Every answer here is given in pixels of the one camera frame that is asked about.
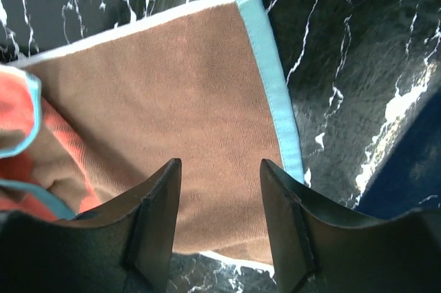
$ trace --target brown cloth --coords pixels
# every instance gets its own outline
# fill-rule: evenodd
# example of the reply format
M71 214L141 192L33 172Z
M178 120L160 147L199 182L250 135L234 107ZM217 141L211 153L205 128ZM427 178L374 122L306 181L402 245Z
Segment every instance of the brown cloth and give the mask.
M280 152L236 3L24 70L78 134L70 143L101 202L181 158L174 251L271 264L259 166L262 158L281 165ZM83 169L59 140L41 128L28 148L33 177L78 211Z

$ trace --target towel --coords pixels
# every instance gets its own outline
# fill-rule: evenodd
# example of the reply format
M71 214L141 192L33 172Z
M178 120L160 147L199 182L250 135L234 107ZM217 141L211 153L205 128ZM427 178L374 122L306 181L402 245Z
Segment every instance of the towel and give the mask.
M193 1L7 69L41 81L42 124L25 153L32 179L73 211L178 157L174 252L272 263L260 161L301 182L303 168L261 0Z

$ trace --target black table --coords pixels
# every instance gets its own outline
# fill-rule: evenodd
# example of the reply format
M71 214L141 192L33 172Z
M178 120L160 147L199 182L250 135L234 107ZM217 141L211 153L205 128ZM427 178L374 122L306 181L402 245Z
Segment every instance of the black table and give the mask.
M0 60L51 50L186 1L0 0ZM416 185L395 208L399 182L390 183L382 204L373 196L363 204L361 196L440 86L441 0L264 1L289 76L311 188L384 218L417 205L439 207L439 186ZM170 276L169 292L275 292L269 272L202 255L176 255Z

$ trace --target blue strip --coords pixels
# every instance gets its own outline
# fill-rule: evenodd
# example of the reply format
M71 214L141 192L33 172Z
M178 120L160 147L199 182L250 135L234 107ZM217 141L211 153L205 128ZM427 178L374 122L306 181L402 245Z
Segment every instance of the blue strip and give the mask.
M35 137L38 135L41 127L41 83L38 78L32 74L26 74L26 84L28 85L29 93L32 100L32 107L34 108L34 126L31 132L26 138L20 142L18 145L12 148L6 148L0 150L0 159L6 157L13 157L20 154L34 141ZM13 188L16 190L21 190L24 192L31 193L38 200L40 200L49 210L57 216L59 219L73 219L76 214L71 211L71 209L62 202L61 199L57 198L55 195L47 191L41 186L24 183L21 181L9 181L6 179L0 179L0 187Z
M283 168L295 180L305 183L294 111L267 13L262 0L236 0L236 3L267 95Z

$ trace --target black marble surface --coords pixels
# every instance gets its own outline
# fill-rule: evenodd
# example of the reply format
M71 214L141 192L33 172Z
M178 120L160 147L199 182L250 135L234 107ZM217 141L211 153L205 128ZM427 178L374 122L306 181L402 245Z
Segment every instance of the black marble surface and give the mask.
M0 60L50 50L186 1L192 0L0 0ZM305 178L311 188L356 208L440 85L441 0L264 1L289 79ZM438 198L435 192L416 189L403 210L439 207L426 202ZM200 291L275 292L276 286L269 272L176 255L169 292Z

